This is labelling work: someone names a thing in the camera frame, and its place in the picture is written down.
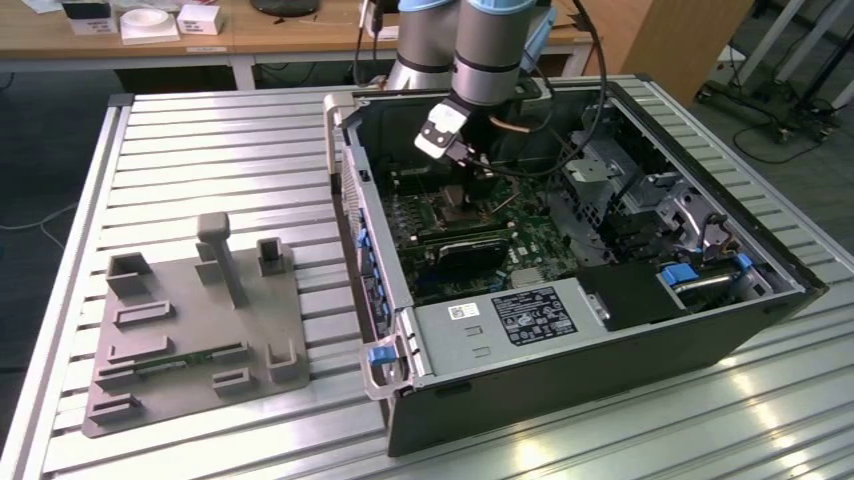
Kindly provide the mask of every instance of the robotic arm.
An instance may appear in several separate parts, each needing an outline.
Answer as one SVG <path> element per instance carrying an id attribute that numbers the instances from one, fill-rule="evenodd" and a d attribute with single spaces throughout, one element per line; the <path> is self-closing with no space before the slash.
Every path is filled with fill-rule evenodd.
<path id="1" fill-rule="evenodd" d="M 434 159 L 466 155 L 458 137 L 468 118 L 514 96 L 519 70 L 534 68 L 557 15 L 535 2 L 400 2 L 400 46 L 387 88 L 451 86 L 415 139 Z"/>

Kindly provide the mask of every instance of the label sticker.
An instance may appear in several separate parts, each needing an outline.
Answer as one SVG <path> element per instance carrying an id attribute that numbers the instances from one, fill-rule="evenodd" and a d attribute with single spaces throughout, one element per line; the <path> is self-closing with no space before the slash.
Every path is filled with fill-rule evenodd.
<path id="1" fill-rule="evenodd" d="M 466 303 L 463 305 L 454 305 L 448 307 L 448 314 L 451 315 L 451 320 L 462 320 L 463 318 L 476 317 L 480 315 L 480 310 L 478 310 L 476 303 Z"/>
<path id="2" fill-rule="evenodd" d="M 553 287 L 497 297 L 493 305 L 517 346 L 578 332 Z"/>
<path id="3" fill-rule="evenodd" d="M 187 53 L 227 52 L 226 47 L 187 47 Z"/>

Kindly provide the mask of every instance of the blue tab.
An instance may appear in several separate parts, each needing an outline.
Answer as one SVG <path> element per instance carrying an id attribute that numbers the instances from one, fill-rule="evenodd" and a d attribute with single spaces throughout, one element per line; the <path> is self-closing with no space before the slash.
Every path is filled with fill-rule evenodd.
<path id="1" fill-rule="evenodd" d="M 395 347 L 374 347 L 368 350 L 368 363 L 374 366 L 384 365 L 398 359 Z"/>
<path id="2" fill-rule="evenodd" d="M 742 271 L 753 267 L 753 260 L 750 260 L 750 257 L 743 253 L 735 255 L 735 263 L 738 264 L 738 268 L 741 268 Z"/>
<path id="3" fill-rule="evenodd" d="M 671 287 L 678 283 L 687 282 L 690 280 L 697 280 L 699 275 L 691 268 L 691 265 L 687 263 L 678 263 L 675 265 L 667 265 L 662 270 L 662 277 L 665 277 L 665 281 L 667 285 Z"/>

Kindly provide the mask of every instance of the metal slatted surface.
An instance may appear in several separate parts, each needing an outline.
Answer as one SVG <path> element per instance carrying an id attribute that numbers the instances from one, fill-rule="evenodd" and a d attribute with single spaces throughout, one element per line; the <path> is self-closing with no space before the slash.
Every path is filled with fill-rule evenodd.
<path id="1" fill-rule="evenodd" d="M 359 333 L 320 175 L 323 146 L 290 135 L 320 125 L 326 91 L 139 97 L 116 171 L 107 175 L 108 206 L 91 238 L 98 251 L 76 286 L 86 301 L 68 316 L 67 359 L 57 360 L 66 368 L 55 370 L 62 395 L 41 412 L 49 428 L 44 439 L 36 434 L 33 445 L 45 440 L 45 448 L 33 454 L 31 472 L 84 479 L 239 474 L 318 480 L 850 475 L 851 258 L 666 95 L 638 80 L 621 82 L 833 285 L 795 320 L 766 330 L 713 368 L 391 459 L 379 407 L 363 394 L 358 371 Z M 232 248 L 271 235 L 295 247 L 312 382 L 303 390 L 87 439 L 79 428 L 107 258 L 134 250 L 151 261 L 194 255 L 192 217 L 222 209 L 232 213 Z"/>

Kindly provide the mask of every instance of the green circuit board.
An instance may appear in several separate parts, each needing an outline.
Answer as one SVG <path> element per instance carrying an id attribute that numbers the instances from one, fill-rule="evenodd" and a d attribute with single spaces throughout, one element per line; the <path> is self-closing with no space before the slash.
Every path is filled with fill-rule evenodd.
<path id="1" fill-rule="evenodd" d="M 534 181 L 501 179 L 490 198 L 464 212 L 448 208 L 440 192 L 392 195 L 384 211 L 416 305 L 498 292 L 513 287 L 514 271 L 537 269 L 542 281 L 571 276 L 578 262 L 558 231 Z M 436 275 L 439 250 L 464 243 L 503 240 L 507 256 L 498 268 L 464 275 Z"/>

